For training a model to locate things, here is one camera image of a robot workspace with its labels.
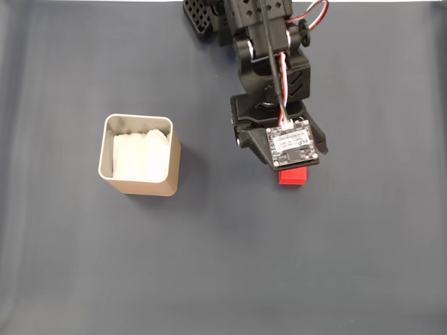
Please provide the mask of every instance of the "red block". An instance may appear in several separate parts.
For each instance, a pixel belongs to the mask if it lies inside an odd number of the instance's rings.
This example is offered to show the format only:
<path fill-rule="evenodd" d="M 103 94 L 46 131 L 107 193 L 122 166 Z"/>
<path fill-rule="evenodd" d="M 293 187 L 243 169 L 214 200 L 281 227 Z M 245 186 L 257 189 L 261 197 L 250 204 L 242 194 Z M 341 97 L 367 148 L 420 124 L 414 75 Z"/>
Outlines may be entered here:
<path fill-rule="evenodd" d="M 279 185 L 304 185 L 307 180 L 307 167 L 297 167 L 279 171 Z"/>

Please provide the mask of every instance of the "white tissue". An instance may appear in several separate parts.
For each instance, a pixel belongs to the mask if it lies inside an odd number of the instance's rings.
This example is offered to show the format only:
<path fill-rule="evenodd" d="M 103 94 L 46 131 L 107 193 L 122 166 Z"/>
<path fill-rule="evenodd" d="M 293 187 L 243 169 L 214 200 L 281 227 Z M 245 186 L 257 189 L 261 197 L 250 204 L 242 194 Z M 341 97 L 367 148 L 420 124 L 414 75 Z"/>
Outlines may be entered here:
<path fill-rule="evenodd" d="M 168 164 L 169 141 L 158 129 L 113 139 L 114 178 L 159 182 L 166 178 Z"/>

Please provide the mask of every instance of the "dark gray surface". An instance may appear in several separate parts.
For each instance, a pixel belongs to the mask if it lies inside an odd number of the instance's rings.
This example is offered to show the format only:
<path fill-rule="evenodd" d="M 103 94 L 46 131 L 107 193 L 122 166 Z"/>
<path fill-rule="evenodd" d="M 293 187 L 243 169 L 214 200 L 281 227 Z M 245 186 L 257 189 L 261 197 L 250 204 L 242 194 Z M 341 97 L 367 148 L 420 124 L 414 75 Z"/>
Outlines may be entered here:
<path fill-rule="evenodd" d="M 436 10 L 331 6 L 307 50 L 307 107 L 330 153 L 286 188 L 235 146 L 230 49 L 199 44 L 179 3 L 35 5 L 10 144 L 4 225 L 24 230 L 4 334 L 445 334 Z M 100 179 L 112 113 L 172 119 L 174 197 Z"/>
<path fill-rule="evenodd" d="M 0 0 L 0 333 L 14 311 L 21 229 L 4 220 L 11 141 L 27 30 L 28 0 Z"/>

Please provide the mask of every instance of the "metal container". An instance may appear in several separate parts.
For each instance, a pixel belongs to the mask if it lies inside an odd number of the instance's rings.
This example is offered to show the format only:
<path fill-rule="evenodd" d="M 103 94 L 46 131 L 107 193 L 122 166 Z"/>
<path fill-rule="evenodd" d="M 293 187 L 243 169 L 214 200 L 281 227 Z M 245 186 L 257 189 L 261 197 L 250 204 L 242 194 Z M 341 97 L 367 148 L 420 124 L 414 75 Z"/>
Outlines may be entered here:
<path fill-rule="evenodd" d="M 128 133 L 147 133 L 159 129 L 170 134 L 169 168 L 166 176 L 158 182 L 118 179 L 113 177 L 113 138 Z M 99 158 L 98 172 L 101 178 L 125 194 L 159 195 L 170 197 L 177 191 L 179 181 L 181 145 L 173 123 L 166 117 L 112 114 L 104 124 L 103 144 Z"/>

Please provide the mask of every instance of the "cable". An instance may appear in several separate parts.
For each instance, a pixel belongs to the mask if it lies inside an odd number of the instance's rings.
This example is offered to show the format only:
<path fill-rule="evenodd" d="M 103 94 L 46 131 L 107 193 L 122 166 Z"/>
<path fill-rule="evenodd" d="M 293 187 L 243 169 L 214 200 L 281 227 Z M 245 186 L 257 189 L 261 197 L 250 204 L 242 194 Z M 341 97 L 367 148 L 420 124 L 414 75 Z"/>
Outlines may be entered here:
<path fill-rule="evenodd" d="M 284 102 L 281 97 L 281 89 L 279 87 L 277 65 L 273 55 L 272 32 L 270 31 L 270 24 L 267 14 L 267 7 L 265 5 L 265 0 L 259 0 L 259 7 L 261 7 L 261 13 L 263 16 L 264 33 L 265 33 L 265 39 L 267 40 L 268 59 L 270 62 L 270 68 L 272 70 L 274 92 L 278 97 L 278 103 L 281 108 L 281 114 L 284 114 L 284 117 L 287 120 L 289 120 L 286 107 L 284 106 Z"/>
<path fill-rule="evenodd" d="M 279 60 L 281 64 L 281 83 L 282 83 L 282 100 L 284 107 L 287 106 L 288 98 L 288 82 L 287 82 L 287 65 L 286 65 L 286 54 L 284 52 L 279 53 Z M 284 122 L 284 113 L 279 114 L 278 126 Z"/>
<path fill-rule="evenodd" d="M 294 17 L 293 19 L 289 19 L 289 20 L 287 20 L 286 22 L 287 22 L 287 23 L 290 23 L 290 22 L 294 22 L 294 21 L 298 21 L 298 20 L 303 19 L 304 17 L 307 16 L 307 14 L 310 13 L 310 11 L 311 11 L 316 5 L 318 5 L 318 4 L 321 3 L 321 2 L 324 2 L 323 9 L 321 10 L 321 12 L 320 12 L 320 14 L 318 15 L 318 17 L 317 17 L 317 18 L 316 18 L 316 19 L 309 25 L 309 30 L 314 29 L 314 28 L 317 26 L 317 24 L 320 23 L 321 20 L 325 17 L 325 15 L 326 15 L 326 13 L 327 13 L 327 11 L 328 11 L 328 8 L 329 8 L 329 1 L 328 1 L 328 0 L 315 0 L 314 2 L 312 2 L 312 3 L 310 4 L 310 6 L 307 8 L 307 10 L 306 10 L 303 14 L 301 14 L 300 16 Z"/>

